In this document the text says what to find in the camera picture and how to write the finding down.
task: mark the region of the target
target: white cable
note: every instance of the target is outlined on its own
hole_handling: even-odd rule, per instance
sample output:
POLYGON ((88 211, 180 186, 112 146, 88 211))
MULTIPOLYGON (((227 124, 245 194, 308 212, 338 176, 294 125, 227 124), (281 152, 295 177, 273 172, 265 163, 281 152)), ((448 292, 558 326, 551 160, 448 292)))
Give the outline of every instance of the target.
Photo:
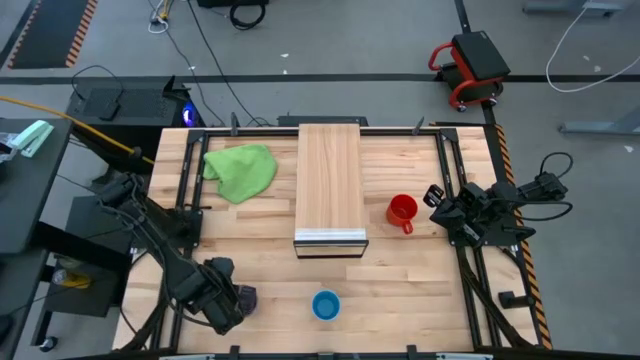
POLYGON ((147 27, 147 30, 152 34, 162 34, 165 31, 169 30, 169 23, 162 20, 162 18, 158 16, 158 10, 160 10, 160 6, 162 5, 163 2, 164 0, 160 0, 158 5, 156 5, 156 8, 151 13, 151 19, 149 19, 149 26, 147 27), (151 30, 151 25, 153 25, 154 20, 159 22, 160 25, 162 25, 162 30, 151 30))
POLYGON ((562 35, 562 37, 560 38, 560 41, 558 42, 558 45, 556 46, 556 49, 553 51, 553 54, 551 55, 551 57, 549 58, 549 62, 547 62, 547 68, 545 70, 545 75, 547 75, 547 82, 549 83, 549 85, 556 91, 562 92, 562 93, 574 93, 574 92, 578 92, 578 91, 582 91, 582 90, 586 90, 589 89, 591 87, 594 87, 596 85, 600 85, 603 82, 609 81, 613 78, 615 78, 616 76, 626 72, 627 70, 631 69, 635 64, 638 63, 638 61, 640 61, 640 56, 638 56, 638 58, 632 62, 631 64, 629 64, 627 67, 625 67, 624 69, 618 71, 617 73, 604 78, 600 81, 596 81, 592 84, 589 85, 585 85, 583 87, 579 87, 577 89, 560 89, 558 87, 556 87, 555 85, 553 85, 553 83, 551 82, 551 78, 549 77, 549 67, 551 66, 551 62, 553 61, 553 59, 556 57, 556 54, 558 53, 558 50, 560 50, 560 46, 562 45, 562 42, 564 41, 564 39, 567 37, 567 34, 569 34, 569 31, 571 31, 571 28, 573 28, 573 25, 575 25, 578 20, 580 20, 580 18, 582 17, 582 15, 584 15, 584 13, 588 10, 588 7, 585 7, 584 10, 582 10, 582 12, 580 13, 580 15, 578 15, 578 17, 573 21, 573 23, 571 23, 571 25, 569 25, 569 27, 567 28, 567 31, 564 32, 564 35, 562 35))

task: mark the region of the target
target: gray table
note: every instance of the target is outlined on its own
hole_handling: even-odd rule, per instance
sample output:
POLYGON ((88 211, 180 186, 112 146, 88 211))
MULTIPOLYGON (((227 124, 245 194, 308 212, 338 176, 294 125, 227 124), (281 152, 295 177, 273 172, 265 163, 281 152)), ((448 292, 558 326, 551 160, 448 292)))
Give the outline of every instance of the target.
MULTIPOLYGON (((0 119, 0 132, 19 133, 34 121, 0 119)), ((47 122, 54 130, 31 159, 17 155, 0 164, 0 314, 12 312, 14 321, 0 344, 0 359, 13 357, 31 308, 24 305, 35 296, 48 255, 43 248, 29 248, 29 242, 62 161, 71 122, 47 122)))

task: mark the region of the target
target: mug handle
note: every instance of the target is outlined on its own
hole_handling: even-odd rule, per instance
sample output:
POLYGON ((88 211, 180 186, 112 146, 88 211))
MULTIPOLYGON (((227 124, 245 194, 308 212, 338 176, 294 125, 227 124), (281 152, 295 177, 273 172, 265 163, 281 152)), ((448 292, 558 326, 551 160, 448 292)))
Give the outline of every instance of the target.
POLYGON ((411 225, 411 221, 407 221, 406 223, 402 224, 402 230, 407 235, 411 234, 413 232, 413 225, 411 225))

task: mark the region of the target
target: electronic device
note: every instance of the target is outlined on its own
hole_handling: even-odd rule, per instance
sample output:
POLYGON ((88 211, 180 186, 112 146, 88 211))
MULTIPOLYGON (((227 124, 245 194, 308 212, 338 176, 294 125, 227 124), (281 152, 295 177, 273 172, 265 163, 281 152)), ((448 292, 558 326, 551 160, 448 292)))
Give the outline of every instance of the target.
MULTIPOLYGON (((142 154, 155 159, 162 129, 206 127, 191 103, 189 89, 174 82, 175 76, 168 82, 124 82, 121 88, 118 82, 111 79, 100 82, 78 80, 77 91, 71 95, 66 112, 123 144, 138 147, 142 154), (118 108, 114 116, 106 121, 102 118, 105 107, 113 104, 114 97, 121 91, 117 100, 118 108), (191 105, 188 121, 185 121, 187 104, 191 105)), ((114 156, 111 144, 81 128, 74 127, 73 135, 116 170, 151 173, 150 164, 114 156)))

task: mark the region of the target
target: black seat cushion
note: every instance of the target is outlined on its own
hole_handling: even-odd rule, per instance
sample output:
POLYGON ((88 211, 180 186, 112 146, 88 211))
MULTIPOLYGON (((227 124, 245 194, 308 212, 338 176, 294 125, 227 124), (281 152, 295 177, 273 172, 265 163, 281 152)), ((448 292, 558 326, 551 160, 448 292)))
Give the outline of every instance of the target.
POLYGON ((484 31, 456 35, 452 42, 476 80, 502 77, 511 72, 484 31))

